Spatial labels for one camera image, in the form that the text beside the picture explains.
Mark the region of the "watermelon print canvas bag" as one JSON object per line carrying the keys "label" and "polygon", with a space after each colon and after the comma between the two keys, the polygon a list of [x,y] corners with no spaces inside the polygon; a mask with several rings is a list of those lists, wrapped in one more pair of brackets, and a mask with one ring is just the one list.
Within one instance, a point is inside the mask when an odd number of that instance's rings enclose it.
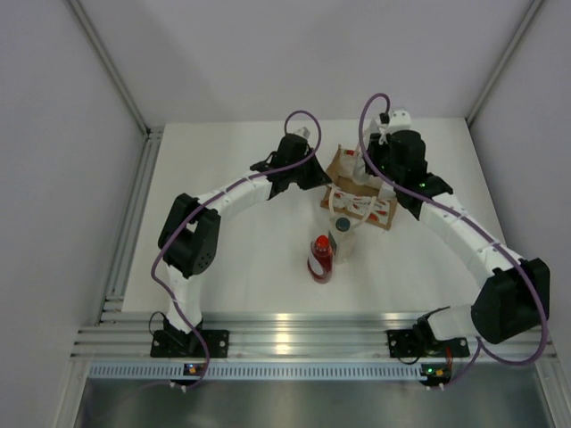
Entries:
{"label": "watermelon print canvas bag", "polygon": [[343,214],[357,222],[389,230],[397,211],[394,192],[390,191],[379,177],[367,176],[356,183],[354,171],[362,165],[360,149],[339,144],[326,168],[332,183],[322,197],[319,206],[331,214]]}

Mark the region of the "clear bottle dark cap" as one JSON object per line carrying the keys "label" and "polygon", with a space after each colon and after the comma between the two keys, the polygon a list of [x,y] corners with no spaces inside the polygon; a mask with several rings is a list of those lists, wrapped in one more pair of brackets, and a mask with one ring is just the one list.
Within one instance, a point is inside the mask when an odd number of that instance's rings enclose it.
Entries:
{"label": "clear bottle dark cap", "polygon": [[327,236],[334,254],[334,262],[347,261],[356,243],[355,225],[346,216],[332,217],[329,221]]}

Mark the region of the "red liquid bottle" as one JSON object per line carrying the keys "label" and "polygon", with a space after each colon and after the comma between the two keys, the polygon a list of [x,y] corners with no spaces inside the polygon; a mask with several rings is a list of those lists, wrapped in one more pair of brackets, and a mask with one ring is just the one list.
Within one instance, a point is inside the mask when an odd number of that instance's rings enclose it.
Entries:
{"label": "red liquid bottle", "polygon": [[310,244],[310,252],[307,258],[307,268],[312,278],[326,284],[333,274],[334,253],[326,235],[318,236]]}

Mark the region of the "white bottle dark cap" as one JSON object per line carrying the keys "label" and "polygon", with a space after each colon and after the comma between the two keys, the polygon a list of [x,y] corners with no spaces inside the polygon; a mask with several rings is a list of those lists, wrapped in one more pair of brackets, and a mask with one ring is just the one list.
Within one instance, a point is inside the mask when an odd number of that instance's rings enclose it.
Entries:
{"label": "white bottle dark cap", "polygon": [[370,175],[366,171],[367,164],[363,156],[359,153],[356,155],[356,161],[352,171],[352,181],[356,185],[366,185],[374,188],[379,188],[382,182],[380,178],[375,175]]}

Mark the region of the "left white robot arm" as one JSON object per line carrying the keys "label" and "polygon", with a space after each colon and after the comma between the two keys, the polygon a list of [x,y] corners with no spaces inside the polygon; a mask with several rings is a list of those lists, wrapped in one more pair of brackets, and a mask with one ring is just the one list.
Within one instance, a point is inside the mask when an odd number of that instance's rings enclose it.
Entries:
{"label": "left white robot arm", "polygon": [[267,159],[254,163],[234,183],[198,197],[182,193],[175,199],[151,267],[152,279],[170,297],[162,326],[152,333],[151,357],[209,359],[228,354],[228,347],[218,344],[228,338],[227,332],[203,329],[201,276],[216,256],[223,221],[275,198],[290,185],[310,190],[330,184],[309,136],[307,128],[285,133]]}

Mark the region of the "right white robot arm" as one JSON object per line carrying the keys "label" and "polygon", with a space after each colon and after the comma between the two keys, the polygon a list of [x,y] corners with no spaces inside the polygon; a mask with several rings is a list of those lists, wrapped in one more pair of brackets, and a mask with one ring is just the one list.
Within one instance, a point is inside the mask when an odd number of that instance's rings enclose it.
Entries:
{"label": "right white robot arm", "polygon": [[481,226],[453,189],[429,172],[426,144],[405,110],[385,110],[360,136],[365,169],[393,188],[398,204],[432,230],[473,276],[480,291],[472,304],[436,309],[416,324],[415,343],[435,354],[448,340],[473,336],[502,343],[534,327],[544,350],[550,312],[550,270],[525,259]]}

